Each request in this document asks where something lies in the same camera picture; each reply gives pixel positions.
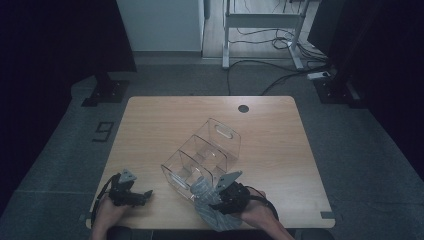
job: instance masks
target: wooden table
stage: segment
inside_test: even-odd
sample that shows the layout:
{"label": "wooden table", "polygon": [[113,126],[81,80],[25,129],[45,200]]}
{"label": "wooden table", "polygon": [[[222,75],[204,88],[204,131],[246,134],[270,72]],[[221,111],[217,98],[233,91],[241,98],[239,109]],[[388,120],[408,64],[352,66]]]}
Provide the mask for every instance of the wooden table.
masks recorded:
{"label": "wooden table", "polygon": [[[240,105],[249,111],[240,112]],[[153,189],[153,196],[144,207],[131,209],[119,225],[209,229],[193,203],[168,184],[160,167],[208,118],[241,135],[239,159],[229,172],[243,171],[238,182],[265,191],[286,228],[334,226],[295,101],[282,96],[131,98],[97,193],[112,175],[127,168],[138,177],[131,191]]]}

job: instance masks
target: power strip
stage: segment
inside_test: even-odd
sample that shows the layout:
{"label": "power strip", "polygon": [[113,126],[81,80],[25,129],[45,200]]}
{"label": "power strip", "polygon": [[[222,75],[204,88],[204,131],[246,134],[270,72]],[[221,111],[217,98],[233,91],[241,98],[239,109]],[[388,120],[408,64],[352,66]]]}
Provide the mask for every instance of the power strip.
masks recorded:
{"label": "power strip", "polygon": [[307,75],[308,80],[319,80],[323,78],[328,78],[331,75],[325,71],[325,72],[318,72],[318,73],[310,73]]}

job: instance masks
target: white wall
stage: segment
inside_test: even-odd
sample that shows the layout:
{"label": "white wall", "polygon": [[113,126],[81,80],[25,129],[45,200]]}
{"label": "white wall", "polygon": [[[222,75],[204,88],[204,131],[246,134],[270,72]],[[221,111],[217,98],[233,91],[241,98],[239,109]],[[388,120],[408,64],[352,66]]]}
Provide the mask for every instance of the white wall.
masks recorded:
{"label": "white wall", "polygon": [[117,0],[133,51],[202,50],[203,0]]}

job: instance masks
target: transparent acrylic box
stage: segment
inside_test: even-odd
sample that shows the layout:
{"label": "transparent acrylic box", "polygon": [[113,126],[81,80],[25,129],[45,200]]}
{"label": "transparent acrylic box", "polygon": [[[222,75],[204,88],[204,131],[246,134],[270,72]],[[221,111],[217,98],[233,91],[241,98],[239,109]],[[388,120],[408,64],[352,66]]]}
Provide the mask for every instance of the transparent acrylic box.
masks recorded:
{"label": "transparent acrylic box", "polygon": [[238,160],[241,138],[231,128],[209,118],[164,164],[166,179],[177,192],[193,199],[191,185],[203,176],[212,186]]}

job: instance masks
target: person's arm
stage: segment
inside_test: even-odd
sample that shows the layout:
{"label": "person's arm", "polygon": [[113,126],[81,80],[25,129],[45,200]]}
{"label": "person's arm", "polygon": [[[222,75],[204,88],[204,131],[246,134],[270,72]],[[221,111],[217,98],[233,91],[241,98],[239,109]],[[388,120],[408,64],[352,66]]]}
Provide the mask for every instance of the person's arm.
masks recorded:
{"label": "person's arm", "polygon": [[121,219],[128,208],[130,208],[130,206],[115,206],[112,200],[105,195],[100,200],[96,220],[91,229],[89,240],[106,240],[109,228],[118,223],[119,219]]}
{"label": "person's arm", "polygon": [[[249,189],[251,195],[265,196],[265,192]],[[250,200],[242,213],[236,215],[252,227],[264,230],[274,240],[294,240],[284,226],[275,219],[271,209],[260,201]]]}

